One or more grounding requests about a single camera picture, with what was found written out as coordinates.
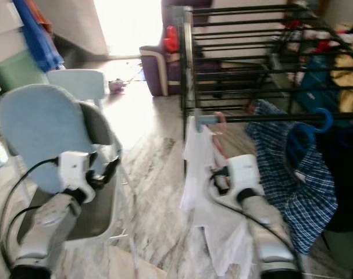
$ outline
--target marble floor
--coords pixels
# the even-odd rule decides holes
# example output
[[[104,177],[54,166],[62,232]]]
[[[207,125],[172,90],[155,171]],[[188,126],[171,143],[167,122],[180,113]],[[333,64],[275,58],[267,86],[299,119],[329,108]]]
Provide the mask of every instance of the marble floor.
[[[116,70],[102,64],[87,67]],[[179,209],[184,173],[178,97],[153,98],[145,82],[133,82],[122,94],[109,96],[104,108],[113,131],[123,144],[123,164],[134,185],[134,194],[126,192],[131,208],[130,231],[134,234],[139,257],[150,264],[140,268],[139,279],[217,278],[203,232],[192,228],[192,216]],[[229,156],[254,153],[252,142],[239,124],[229,125],[223,136],[223,147]],[[14,180],[12,172],[9,165],[0,169],[0,204]],[[126,254],[130,251],[127,240],[113,244],[115,247],[86,246],[65,253],[56,277],[134,278],[131,273],[118,275],[120,269],[131,265]],[[348,273],[333,262],[321,239],[314,245],[307,265],[313,274],[308,278],[348,278]],[[239,268],[232,266],[225,279],[237,278],[237,273]],[[0,261],[0,279],[3,278],[6,273]]]

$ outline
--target checkered fabric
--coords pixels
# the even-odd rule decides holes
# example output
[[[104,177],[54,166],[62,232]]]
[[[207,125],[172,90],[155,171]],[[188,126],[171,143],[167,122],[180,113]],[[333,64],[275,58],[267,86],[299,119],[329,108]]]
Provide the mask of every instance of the checkered fabric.
[[[256,114],[285,114],[259,101]],[[310,144],[296,170],[287,163],[286,144],[297,122],[254,122],[246,129],[255,141],[261,183],[268,201],[281,211],[296,251],[308,254],[337,209],[334,180],[322,155]]]

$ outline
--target bright doorway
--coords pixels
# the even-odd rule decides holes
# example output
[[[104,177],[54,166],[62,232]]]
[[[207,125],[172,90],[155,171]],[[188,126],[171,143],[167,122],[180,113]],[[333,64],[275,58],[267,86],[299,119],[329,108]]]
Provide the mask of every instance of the bright doorway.
[[[142,45],[158,45],[161,0],[94,0],[110,56],[139,56]]]

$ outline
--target purple sofa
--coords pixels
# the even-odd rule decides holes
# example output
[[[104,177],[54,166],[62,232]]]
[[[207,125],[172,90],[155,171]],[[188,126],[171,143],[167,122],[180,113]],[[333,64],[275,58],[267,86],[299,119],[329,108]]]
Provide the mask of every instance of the purple sofa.
[[[158,45],[140,47],[144,76],[153,96],[168,96],[180,93],[180,62],[167,63],[166,50],[163,46],[167,27],[174,25],[172,6],[209,8],[211,4],[212,0],[162,0],[163,35],[161,41]],[[199,21],[203,20],[207,21],[207,18],[199,17]]]

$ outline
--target light blue seat cushion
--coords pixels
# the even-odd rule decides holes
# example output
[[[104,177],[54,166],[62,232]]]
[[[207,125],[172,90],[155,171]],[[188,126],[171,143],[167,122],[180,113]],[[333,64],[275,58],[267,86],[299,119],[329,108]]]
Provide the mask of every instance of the light blue seat cushion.
[[[79,104],[61,88],[34,84],[7,93],[0,103],[3,135],[27,168],[64,151],[93,152]],[[99,158],[93,168],[102,173]],[[45,164],[31,174],[45,192],[60,192],[58,168]]]

